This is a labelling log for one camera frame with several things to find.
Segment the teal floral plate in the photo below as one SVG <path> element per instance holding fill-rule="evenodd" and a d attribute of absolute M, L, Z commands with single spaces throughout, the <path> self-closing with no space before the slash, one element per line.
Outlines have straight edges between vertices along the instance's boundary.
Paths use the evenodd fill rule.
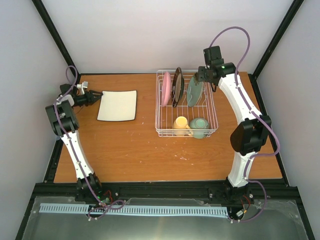
<path fill-rule="evenodd" d="M 199 81 L 198 73 L 195 73 L 191 77 L 186 91 L 186 100 L 188 107 L 193 107 L 198 103 L 202 96 L 203 88 L 204 83 L 202 81 Z"/>

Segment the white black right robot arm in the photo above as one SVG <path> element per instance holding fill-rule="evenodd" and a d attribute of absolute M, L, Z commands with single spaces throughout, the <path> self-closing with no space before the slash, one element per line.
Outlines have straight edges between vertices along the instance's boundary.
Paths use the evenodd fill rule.
<path fill-rule="evenodd" d="M 224 184 L 225 198 L 234 201 L 246 192 L 253 160 L 266 144 L 271 119 L 256 108 L 233 63 L 200 66 L 197 75 L 199 82 L 210 83 L 213 91 L 219 88 L 224 93 L 236 117 L 237 127 L 230 136 L 234 159 Z"/>

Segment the yellow mug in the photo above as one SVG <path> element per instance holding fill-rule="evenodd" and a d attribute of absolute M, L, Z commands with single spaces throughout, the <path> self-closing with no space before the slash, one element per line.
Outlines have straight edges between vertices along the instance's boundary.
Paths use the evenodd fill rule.
<path fill-rule="evenodd" d="M 188 124 L 188 119 L 184 116 L 179 116 L 175 119 L 175 121 L 173 122 L 172 129 L 173 135 L 177 137 L 192 137 L 194 135 L 193 131 L 191 130 Z"/>

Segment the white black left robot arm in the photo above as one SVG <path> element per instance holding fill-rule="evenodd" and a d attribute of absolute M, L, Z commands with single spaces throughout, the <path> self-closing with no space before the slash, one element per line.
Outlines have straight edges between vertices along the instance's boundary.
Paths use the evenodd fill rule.
<path fill-rule="evenodd" d="M 87 87 L 87 82 L 83 86 L 67 83 L 61 85 L 61 94 L 52 105 L 45 108 L 45 111 L 54 134 L 62 140 L 71 157 L 77 188 L 92 201 L 100 202 L 104 188 L 86 158 L 79 136 L 79 122 L 73 109 L 77 106 L 92 105 L 101 99 L 101 92 L 87 91 Z"/>

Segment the black striped round plate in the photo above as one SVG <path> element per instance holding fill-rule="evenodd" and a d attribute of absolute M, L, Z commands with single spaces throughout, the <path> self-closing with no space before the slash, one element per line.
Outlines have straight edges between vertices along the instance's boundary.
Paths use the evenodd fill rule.
<path fill-rule="evenodd" d="M 172 82 L 172 107 L 176 108 L 184 93 L 185 81 L 182 73 L 182 69 L 178 67 L 175 70 L 173 82 Z"/>

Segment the green ceramic bowl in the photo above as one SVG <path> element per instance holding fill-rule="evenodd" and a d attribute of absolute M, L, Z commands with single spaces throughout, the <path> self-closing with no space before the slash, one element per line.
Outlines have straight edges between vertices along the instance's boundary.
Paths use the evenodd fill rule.
<path fill-rule="evenodd" d="M 209 122 L 204 118 L 194 118 L 190 121 L 189 126 L 193 132 L 192 136 L 196 139 L 204 139 L 209 134 L 210 125 Z"/>

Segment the pink plate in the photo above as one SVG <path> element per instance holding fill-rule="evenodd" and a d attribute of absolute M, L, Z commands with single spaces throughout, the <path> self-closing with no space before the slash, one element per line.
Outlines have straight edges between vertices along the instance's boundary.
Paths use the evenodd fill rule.
<path fill-rule="evenodd" d="M 171 83 L 171 74 L 166 71 L 162 80 L 162 88 L 161 88 L 161 106 L 167 106 L 172 91 L 172 83 Z"/>

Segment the white square plate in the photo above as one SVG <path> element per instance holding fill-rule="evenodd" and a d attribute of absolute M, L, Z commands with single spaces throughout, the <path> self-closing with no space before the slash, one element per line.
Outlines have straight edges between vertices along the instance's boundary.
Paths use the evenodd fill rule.
<path fill-rule="evenodd" d="M 103 91 L 97 120 L 127 122 L 136 118 L 137 90 Z"/>

